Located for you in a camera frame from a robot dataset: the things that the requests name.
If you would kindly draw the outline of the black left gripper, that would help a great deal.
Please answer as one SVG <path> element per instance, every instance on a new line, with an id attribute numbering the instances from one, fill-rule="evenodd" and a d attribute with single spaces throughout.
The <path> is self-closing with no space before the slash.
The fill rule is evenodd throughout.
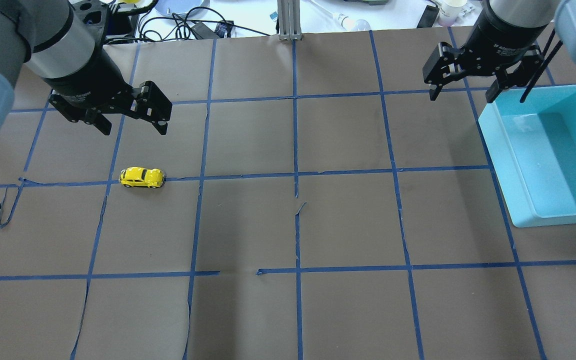
<path id="1" fill-rule="evenodd" d="M 114 61 L 101 46 L 93 49 L 87 63 L 71 75 L 48 79 L 52 87 L 48 102 L 71 123 L 83 122 L 104 136 L 112 123 L 105 113 L 123 114 L 144 120 L 165 136 L 172 114 L 172 102 L 152 80 L 135 89 L 129 85 Z"/>

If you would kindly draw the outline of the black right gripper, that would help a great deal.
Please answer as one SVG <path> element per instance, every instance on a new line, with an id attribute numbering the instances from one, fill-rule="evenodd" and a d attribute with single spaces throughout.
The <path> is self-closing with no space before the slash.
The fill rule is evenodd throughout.
<path id="1" fill-rule="evenodd" d="M 513 87 L 530 89 L 543 73 L 544 55 L 535 41 L 544 29 L 544 24 L 520 26 L 499 14 L 480 14 L 460 47 L 441 41 L 430 53 L 422 68 L 429 99 L 435 101 L 446 85 L 469 76 L 494 77 L 486 91 L 488 104 Z"/>

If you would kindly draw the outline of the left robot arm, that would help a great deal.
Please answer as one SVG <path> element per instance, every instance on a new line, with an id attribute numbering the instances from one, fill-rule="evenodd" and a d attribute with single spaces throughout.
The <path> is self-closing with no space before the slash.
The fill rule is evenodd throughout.
<path id="1" fill-rule="evenodd" d="M 0 0 L 0 130 L 23 66 L 48 84 L 67 121 L 108 136 L 107 114 L 141 119 L 166 135 L 172 103 L 151 80 L 132 87 L 103 48 L 111 9 L 100 0 Z"/>

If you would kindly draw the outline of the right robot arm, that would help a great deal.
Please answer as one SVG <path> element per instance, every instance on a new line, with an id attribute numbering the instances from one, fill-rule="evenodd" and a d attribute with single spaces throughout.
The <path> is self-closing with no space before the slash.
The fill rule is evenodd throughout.
<path id="1" fill-rule="evenodd" d="M 576 0 L 485 0 L 460 47 L 442 41 L 434 48 L 423 82 L 435 101 L 448 84 L 493 76 L 488 103 L 514 87 L 524 88 L 523 103 L 562 47 L 576 64 Z"/>

